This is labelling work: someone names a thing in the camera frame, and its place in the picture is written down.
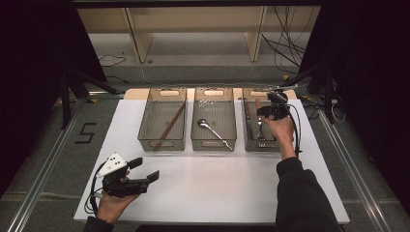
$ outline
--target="metal spoon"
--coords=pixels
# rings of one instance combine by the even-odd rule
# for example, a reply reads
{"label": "metal spoon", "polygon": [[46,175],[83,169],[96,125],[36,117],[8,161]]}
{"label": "metal spoon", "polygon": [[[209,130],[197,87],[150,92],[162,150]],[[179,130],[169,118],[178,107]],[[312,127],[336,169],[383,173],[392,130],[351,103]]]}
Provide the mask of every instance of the metal spoon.
{"label": "metal spoon", "polygon": [[213,132],[214,135],[216,135],[226,145],[226,147],[229,148],[229,150],[233,151],[233,149],[228,145],[228,143],[222,137],[220,137],[219,134],[217,134],[214,130],[212,130],[211,127],[209,127],[208,122],[206,121],[206,119],[199,119],[197,124],[202,128],[207,128],[207,129],[211,130],[211,132]]}
{"label": "metal spoon", "polygon": [[257,139],[265,140],[265,135],[263,134],[263,130],[262,130],[262,118],[261,117],[257,118],[257,125],[259,126],[259,133],[257,134]]}

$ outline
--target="wire mesh bin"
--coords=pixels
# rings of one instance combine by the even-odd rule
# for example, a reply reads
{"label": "wire mesh bin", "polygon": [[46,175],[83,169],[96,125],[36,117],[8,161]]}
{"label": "wire mesh bin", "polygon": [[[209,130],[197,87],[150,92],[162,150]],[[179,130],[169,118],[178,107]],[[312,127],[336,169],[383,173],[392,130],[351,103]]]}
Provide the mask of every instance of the wire mesh bin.
{"label": "wire mesh bin", "polygon": [[187,89],[150,89],[138,140],[144,151],[184,151]]}
{"label": "wire mesh bin", "polygon": [[245,132],[245,150],[248,152],[278,152],[277,140],[272,136],[268,125],[256,113],[256,100],[260,99],[261,106],[271,105],[267,93],[269,89],[244,88],[243,93],[243,118]]}
{"label": "wire mesh bin", "polygon": [[195,89],[190,138],[194,151],[234,150],[236,119],[232,88]]}

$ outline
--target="chopstick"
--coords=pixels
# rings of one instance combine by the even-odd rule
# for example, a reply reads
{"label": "chopstick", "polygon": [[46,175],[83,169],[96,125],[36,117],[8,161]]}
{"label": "chopstick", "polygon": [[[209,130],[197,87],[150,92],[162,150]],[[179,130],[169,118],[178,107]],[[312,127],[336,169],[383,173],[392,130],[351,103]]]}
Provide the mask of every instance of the chopstick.
{"label": "chopstick", "polygon": [[[181,114],[181,112],[184,110],[186,106],[186,103],[184,102],[181,107],[178,109],[178,112],[175,114],[175,116],[172,118],[171,122],[168,124],[168,126],[166,127],[166,129],[163,131],[160,140],[163,140],[166,138],[166,136],[168,135],[169,131],[171,131],[172,127],[174,126],[175,122],[177,121],[179,115]],[[154,146],[154,150],[158,150],[159,147],[161,146],[162,142],[158,142],[155,146]]]}

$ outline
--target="printed number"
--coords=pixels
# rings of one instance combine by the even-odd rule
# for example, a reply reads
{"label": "printed number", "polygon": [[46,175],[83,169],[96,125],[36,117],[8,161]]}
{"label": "printed number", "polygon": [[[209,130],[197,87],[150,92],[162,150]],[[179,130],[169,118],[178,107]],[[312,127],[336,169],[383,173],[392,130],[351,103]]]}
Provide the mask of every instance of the printed number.
{"label": "printed number", "polygon": [[89,135],[89,138],[87,141],[76,141],[75,144],[86,144],[86,143],[90,143],[91,140],[94,137],[94,133],[93,132],[84,132],[85,131],[85,127],[87,126],[95,126],[97,123],[85,123],[82,126],[81,132],[79,133],[79,135]]}

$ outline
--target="floor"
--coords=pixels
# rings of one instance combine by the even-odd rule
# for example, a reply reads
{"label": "floor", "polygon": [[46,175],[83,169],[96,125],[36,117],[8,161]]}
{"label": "floor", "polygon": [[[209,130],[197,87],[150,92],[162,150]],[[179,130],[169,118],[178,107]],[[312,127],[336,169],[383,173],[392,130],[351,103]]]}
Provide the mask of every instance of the floor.
{"label": "floor", "polygon": [[[278,40],[277,33],[266,34],[266,37]],[[90,38],[101,58],[108,84],[119,90],[162,85],[277,86],[282,83],[284,75],[293,76],[290,72],[298,70],[279,55],[275,56],[264,41],[258,61],[251,62],[244,35],[238,33],[156,34],[147,62],[142,65],[136,63],[128,35],[90,35]],[[304,33],[298,40],[298,45],[306,46],[307,42],[308,33]],[[307,95],[306,83],[308,79],[301,82],[301,87],[296,90],[301,96]],[[100,91],[92,85],[87,87],[92,92]],[[21,203],[32,192],[31,189],[36,188],[33,184],[37,183],[39,173],[44,171],[44,164],[50,162],[53,151],[57,149],[54,143],[62,140],[64,134],[64,146],[58,150],[58,159],[50,165],[50,174],[44,179],[44,187],[41,188],[32,211],[26,214],[28,217],[27,221],[24,221],[23,231],[82,230],[84,224],[74,221],[73,214],[120,99],[121,96],[98,94],[87,101],[76,101],[73,97],[73,111],[78,113],[69,131],[61,130],[62,105],[59,101],[56,102],[50,110],[48,123],[43,128],[32,155],[23,163],[0,200],[0,231],[7,231]],[[311,100],[319,101],[320,97],[314,96]],[[368,152],[350,124],[348,115],[343,123],[328,127],[320,111],[312,106],[306,107],[307,116],[311,117],[310,125],[351,219],[343,229],[351,232],[410,231],[410,217],[402,209],[377,167],[368,158]],[[344,114],[341,109],[337,108],[335,114],[341,121]],[[92,125],[85,129],[83,127],[86,124]],[[82,130],[94,134],[90,143],[80,143],[89,138],[81,134]],[[340,136],[344,154],[340,154],[340,149],[334,145],[335,141],[329,136],[332,133]],[[380,230],[380,226],[375,222],[377,218],[368,212],[368,198],[364,199],[363,192],[358,189],[358,183],[352,178],[344,156],[348,156],[357,167],[365,183],[367,197],[369,195],[380,209],[384,219],[382,222],[387,229]],[[115,231],[134,231],[135,228],[134,224],[118,224]]]}

